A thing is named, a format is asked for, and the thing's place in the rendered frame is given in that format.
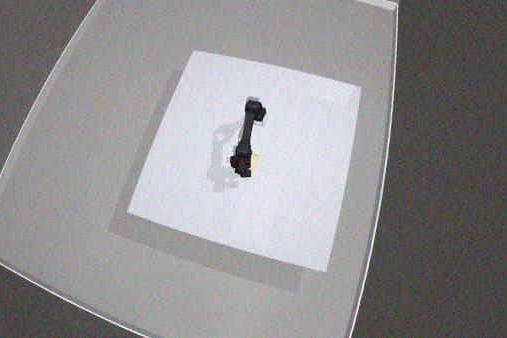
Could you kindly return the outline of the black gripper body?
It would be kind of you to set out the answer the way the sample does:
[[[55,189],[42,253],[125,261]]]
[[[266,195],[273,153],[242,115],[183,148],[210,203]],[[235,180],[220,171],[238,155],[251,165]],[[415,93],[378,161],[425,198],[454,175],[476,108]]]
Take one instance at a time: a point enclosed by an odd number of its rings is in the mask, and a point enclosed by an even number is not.
[[[247,164],[247,168],[250,167],[250,161],[249,163]],[[246,173],[245,175],[240,175],[241,178],[244,178],[244,177],[251,177],[251,170],[250,169],[246,169]]]

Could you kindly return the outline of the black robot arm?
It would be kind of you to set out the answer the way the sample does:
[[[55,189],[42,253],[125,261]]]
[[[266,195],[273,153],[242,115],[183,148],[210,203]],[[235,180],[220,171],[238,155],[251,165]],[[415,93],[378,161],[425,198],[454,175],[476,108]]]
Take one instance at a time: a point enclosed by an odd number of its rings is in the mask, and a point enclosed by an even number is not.
[[[262,108],[261,102],[248,100],[245,105],[245,114],[246,119],[242,139],[238,143],[238,146],[236,146],[235,155],[230,157],[231,167],[235,168],[235,173],[240,175],[245,175],[247,164],[251,160],[252,156],[250,137],[253,122],[254,120],[263,121],[266,115],[266,108]]]

